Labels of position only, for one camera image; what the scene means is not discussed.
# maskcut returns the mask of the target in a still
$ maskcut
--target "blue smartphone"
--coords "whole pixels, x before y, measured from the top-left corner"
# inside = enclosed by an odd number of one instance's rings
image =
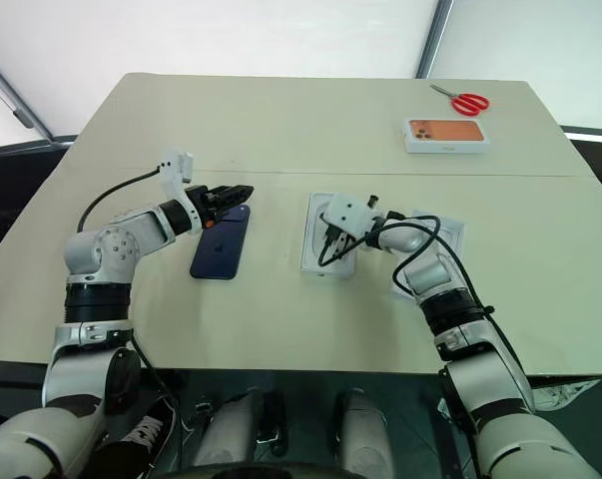
[[[190,275],[206,279],[232,279],[239,270],[250,207],[231,208],[223,219],[204,230],[190,266]]]

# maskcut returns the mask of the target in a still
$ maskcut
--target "scissors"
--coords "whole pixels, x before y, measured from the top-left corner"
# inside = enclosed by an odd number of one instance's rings
[[[475,95],[473,93],[461,93],[458,95],[456,93],[448,92],[436,85],[429,86],[436,92],[451,98],[451,106],[453,109],[466,117],[475,117],[482,110],[489,108],[489,100],[480,95]]]

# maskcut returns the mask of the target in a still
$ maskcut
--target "sneaker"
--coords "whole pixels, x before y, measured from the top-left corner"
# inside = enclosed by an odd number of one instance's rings
[[[543,387],[533,390],[533,399],[538,411],[555,411],[571,404],[584,391],[595,386],[600,379],[574,382],[563,386]]]
[[[134,442],[147,447],[150,453],[150,464],[154,466],[168,443],[177,421],[176,411],[168,404],[165,396],[161,396],[144,418],[121,441]]]

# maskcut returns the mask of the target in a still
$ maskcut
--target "scissor blade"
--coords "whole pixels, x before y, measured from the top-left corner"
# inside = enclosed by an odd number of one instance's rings
[[[443,95],[446,95],[447,97],[451,97],[451,98],[453,98],[453,97],[457,97],[457,95],[456,95],[455,93],[451,93],[451,92],[449,92],[448,90],[445,90],[444,88],[440,88],[440,87],[439,87],[439,86],[437,86],[437,85],[433,85],[433,84],[432,84],[432,85],[429,85],[429,86],[430,86],[431,88],[433,88],[433,89],[434,89],[436,92],[438,92],[438,93],[441,93],[441,94],[443,94]]]

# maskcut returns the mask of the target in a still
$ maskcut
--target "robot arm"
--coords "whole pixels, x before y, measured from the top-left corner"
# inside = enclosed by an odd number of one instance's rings
[[[443,241],[428,240],[434,232],[419,219],[396,212],[384,216],[373,208],[376,201],[371,197],[365,204],[335,195],[322,215],[328,224],[323,252],[346,234],[354,244],[412,254],[396,273],[409,285],[446,363],[439,372],[444,396],[452,418],[474,446],[477,470],[504,479],[599,477],[554,426],[533,415],[533,395],[522,367],[455,253]],[[348,250],[322,257],[319,264]]]
[[[138,396],[141,364],[126,347],[132,279],[139,260],[213,227],[252,187],[183,189],[192,157],[171,153],[159,166],[169,200],[115,217],[69,239],[65,323],[57,326],[41,409],[0,426],[0,478],[77,477],[106,434],[105,417],[124,412]]]

